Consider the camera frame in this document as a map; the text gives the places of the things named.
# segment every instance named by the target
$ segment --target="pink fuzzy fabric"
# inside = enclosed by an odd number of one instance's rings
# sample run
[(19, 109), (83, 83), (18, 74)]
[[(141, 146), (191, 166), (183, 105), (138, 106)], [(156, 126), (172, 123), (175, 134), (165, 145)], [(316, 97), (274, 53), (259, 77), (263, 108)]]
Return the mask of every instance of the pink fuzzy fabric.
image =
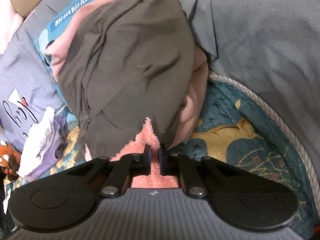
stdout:
[(151, 174), (149, 176), (137, 176), (133, 178), (131, 187), (135, 188), (175, 188), (178, 187), (177, 180), (172, 176), (161, 176), (157, 152), (160, 148), (158, 138), (154, 135), (151, 120), (146, 119), (141, 133), (136, 136), (135, 141), (129, 142), (112, 161), (118, 161), (123, 155), (129, 153), (143, 153), (145, 144), (150, 145), (152, 152)]

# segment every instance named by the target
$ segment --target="blue label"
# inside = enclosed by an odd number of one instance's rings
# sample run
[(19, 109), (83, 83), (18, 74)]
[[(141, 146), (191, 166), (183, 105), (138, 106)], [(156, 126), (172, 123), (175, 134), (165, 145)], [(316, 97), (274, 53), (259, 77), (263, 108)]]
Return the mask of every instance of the blue label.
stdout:
[(50, 29), (53, 32), (65, 19), (72, 17), (76, 11), (81, 7), (84, 6), (85, 4), (89, 3), (91, 0), (79, 0), (76, 3), (74, 3), (73, 5), (71, 5), (71, 7), (69, 8), (69, 10), (67, 12), (65, 12), (63, 15), (55, 18), (50, 25)]

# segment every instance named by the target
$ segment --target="metal rivet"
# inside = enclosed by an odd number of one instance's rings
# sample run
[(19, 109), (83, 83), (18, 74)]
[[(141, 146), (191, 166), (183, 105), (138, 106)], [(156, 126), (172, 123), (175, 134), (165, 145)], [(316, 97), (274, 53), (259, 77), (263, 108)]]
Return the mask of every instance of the metal rivet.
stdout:
[(108, 195), (108, 196), (113, 196), (113, 195), (117, 194), (117, 192), (118, 192), (118, 189), (113, 186), (107, 186), (102, 189), (102, 193), (104, 195)]
[(140, 153), (132, 153), (133, 160), (135, 162), (138, 162), (141, 159), (141, 154)]
[(173, 153), (170, 153), (170, 155), (171, 155), (172, 157), (177, 157), (177, 156), (179, 155), (179, 153), (173, 152)]
[(189, 190), (189, 193), (191, 195), (195, 195), (195, 196), (201, 196), (205, 193), (205, 189), (203, 187), (192, 187)]

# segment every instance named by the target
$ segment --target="white triangle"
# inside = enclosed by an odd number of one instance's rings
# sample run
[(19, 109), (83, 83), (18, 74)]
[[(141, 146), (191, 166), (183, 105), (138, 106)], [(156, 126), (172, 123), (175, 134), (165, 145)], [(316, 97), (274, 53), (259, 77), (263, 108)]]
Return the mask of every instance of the white triangle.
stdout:
[(16, 106), (18, 107), (22, 107), (22, 104), (21, 104), (21, 99), (20, 99), (20, 96), (18, 94), (18, 90), (15, 89), (12, 94), (9, 96), (9, 99), (8, 99), (9, 102), (15, 104)]

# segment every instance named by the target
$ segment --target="purple fabric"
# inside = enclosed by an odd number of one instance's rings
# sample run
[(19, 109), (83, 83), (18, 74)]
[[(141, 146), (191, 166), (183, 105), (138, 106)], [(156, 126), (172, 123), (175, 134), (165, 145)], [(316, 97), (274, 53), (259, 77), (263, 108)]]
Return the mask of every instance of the purple fabric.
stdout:
[(58, 160), (61, 159), (62, 151), (60, 146), (63, 144), (63, 138), (65, 136), (62, 137), (60, 133), (65, 133), (63, 132), (65, 124), (66, 118), (62, 114), (54, 118), (53, 126), (55, 134), (53, 138), (51, 138), (52, 141), (47, 144), (41, 165), (24, 178), (26, 181), (32, 182), (36, 180), (42, 175), (42, 173), (51, 168)]

